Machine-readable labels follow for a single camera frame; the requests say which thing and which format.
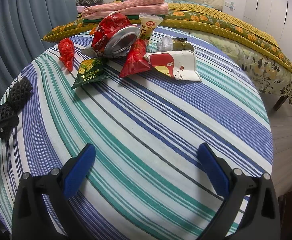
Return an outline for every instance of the folded pink blanket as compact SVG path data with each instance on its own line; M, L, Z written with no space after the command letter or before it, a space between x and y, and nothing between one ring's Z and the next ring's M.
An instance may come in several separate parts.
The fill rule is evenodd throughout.
M88 20L102 19L102 18L105 18L111 12L112 11L94 12L93 14L88 15L84 18ZM162 3L162 4L155 4L155 5L135 6L135 7L118 10L118 12L124 15L138 15L140 13L166 15L168 14L168 4Z
M108 3L90 6L84 9L82 16L87 17L97 11L118 11L129 7L163 3L164 0L126 0L121 3Z

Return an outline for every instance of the striped tablecloth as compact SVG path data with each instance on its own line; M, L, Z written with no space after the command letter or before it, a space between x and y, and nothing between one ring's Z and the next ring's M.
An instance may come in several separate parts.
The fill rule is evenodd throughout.
M0 218L9 231L22 173L60 168L88 142L96 161L70 203L97 239L196 239L222 203L196 158L203 142L245 174L271 173L270 126L252 82L220 50L174 29L157 27L148 52L167 35L186 37L195 47L201 83L156 70L121 79L125 60L117 59L108 63L109 79L70 90L88 58L80 53L92 40L88 33L71 38L72 73L59 61L57 46L21 72L18 78L29 78L33 94L9 140L0 140Z

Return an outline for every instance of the red circular logo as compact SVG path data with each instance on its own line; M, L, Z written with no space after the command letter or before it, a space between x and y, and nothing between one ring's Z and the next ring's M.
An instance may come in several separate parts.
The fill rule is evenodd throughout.
M146 22L146 25L149 27L152 27L155 25L155 23L153 21L148 21L148 22Z

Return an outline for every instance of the crumpled red plastic wrapper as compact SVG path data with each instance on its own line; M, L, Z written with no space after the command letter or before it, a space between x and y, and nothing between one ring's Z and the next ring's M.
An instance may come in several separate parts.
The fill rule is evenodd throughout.
M106 44L110 38L120 29L130 24L128 17L119 12L105 17L95 30L92 48L96 52L104 53Z
M137 39L131 46L126 58L126 62L119 74L119 77L136 74L139 72L151 70L151 65L144 59L148 40Z
M60 61L64 63L69 72L73 70L73 61L75 56L74 43L70 38L64 38L58 44L58 50L60 53Z

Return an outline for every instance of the yellow snack wrapper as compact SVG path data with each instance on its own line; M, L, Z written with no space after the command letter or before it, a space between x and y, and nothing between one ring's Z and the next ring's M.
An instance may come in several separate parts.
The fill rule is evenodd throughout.
M149 40L155 28L163 21L162 17L141 13L139 15L141 20L141 31L139 38Z

